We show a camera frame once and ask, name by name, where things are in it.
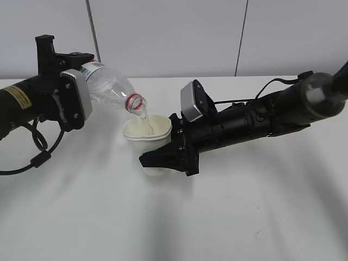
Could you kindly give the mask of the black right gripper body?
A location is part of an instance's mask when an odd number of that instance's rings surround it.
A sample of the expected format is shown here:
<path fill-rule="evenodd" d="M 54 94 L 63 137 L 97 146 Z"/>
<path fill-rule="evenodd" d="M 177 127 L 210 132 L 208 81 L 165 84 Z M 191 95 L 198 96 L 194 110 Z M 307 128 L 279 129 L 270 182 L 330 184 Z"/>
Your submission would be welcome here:
<path fill-rule="evenodd" d="M 223 147 L 223 126 L 221 113 L 203 116 L 194 122 L 173 113 L 171 138 L 177 146 L 178 170 L 187 176 L 199 173 L 200 153 Z"/>

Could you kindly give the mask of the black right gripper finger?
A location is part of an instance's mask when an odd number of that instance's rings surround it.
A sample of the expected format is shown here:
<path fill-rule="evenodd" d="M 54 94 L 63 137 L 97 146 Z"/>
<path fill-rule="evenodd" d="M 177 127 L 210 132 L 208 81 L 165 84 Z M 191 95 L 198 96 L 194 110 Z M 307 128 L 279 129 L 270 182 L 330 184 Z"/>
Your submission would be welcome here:
<path fill-rule="evenodd" d="M 185 148 L 172 141 L 156 150 L 144 153 L 139 157 L 143 167 L 158 167 L 185 172 Z"/>

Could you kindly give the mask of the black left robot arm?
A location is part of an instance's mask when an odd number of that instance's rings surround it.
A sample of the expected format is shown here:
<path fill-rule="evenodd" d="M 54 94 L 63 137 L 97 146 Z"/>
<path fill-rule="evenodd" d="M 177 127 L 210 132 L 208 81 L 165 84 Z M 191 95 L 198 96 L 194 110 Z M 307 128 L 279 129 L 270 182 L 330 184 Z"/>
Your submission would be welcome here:
<path fill-rule="evenodd" d="M 35 38 L 36 76 L 1 89 L 1 138 L 34 119 L 56 121 L 66 132 L 81 129 L 91 115 L 91 98 L 80 68 L 94 55 L 57 53 L 53 40 L 53 35 Z"/>

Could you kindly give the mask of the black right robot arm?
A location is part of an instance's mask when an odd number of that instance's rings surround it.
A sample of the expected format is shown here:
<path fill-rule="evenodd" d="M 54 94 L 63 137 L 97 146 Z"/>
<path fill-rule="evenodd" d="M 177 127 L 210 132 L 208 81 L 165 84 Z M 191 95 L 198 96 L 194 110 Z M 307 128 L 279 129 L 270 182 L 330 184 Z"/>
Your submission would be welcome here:
<path fill-rule="evenodd" d="M 347 66 L 337 73 L 304 72 L 287 87 L 255 98 L 229 100 L 218 111 L 202 84 L 193 80 L 181 90 L 181 114 L 172 114 L 171 141 L 143 153 L 143 167 L 198 174 L 200 153 L 263 137 L 301 131 L 342 112 L 347 101 Z"/>

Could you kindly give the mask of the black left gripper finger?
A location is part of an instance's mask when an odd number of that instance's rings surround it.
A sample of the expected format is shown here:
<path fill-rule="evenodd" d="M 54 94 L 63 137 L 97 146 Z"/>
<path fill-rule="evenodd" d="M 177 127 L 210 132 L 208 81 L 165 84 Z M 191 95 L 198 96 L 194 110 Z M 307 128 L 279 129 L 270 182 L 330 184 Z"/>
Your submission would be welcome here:
<path fill-rule="evenodd" d="M 56 59 L 58 61 L 57 72 L 66 71 L 69 69 L 79 69 L 82 65 L 94 60 L 94 55 L 91 53 L 57 53 Z"/>
<path fill-rule="evenodd" d="M 35 37 L 38 62 L 38 75 L 59 76 L 59 62 L 53 46 L 53 35 L 40 35 Z"/>

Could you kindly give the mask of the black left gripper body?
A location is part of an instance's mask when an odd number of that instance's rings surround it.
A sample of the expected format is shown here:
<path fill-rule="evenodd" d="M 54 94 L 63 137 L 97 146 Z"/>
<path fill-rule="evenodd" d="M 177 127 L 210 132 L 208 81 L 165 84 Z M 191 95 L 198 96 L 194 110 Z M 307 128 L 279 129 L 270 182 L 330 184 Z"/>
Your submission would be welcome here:
<path fill-rule="evenodd" d="M 33 112 L 30 120 L 39 118 L 42 121 L 56 121 L 66 132 L 76 129 L 69 129 L 63 116 L 63 109 L 59 99 L 59 89 L 62 86 L 58 77 L 46 77 L 37 75 L 30 79 L 29 84 L 33 92 Z"/>

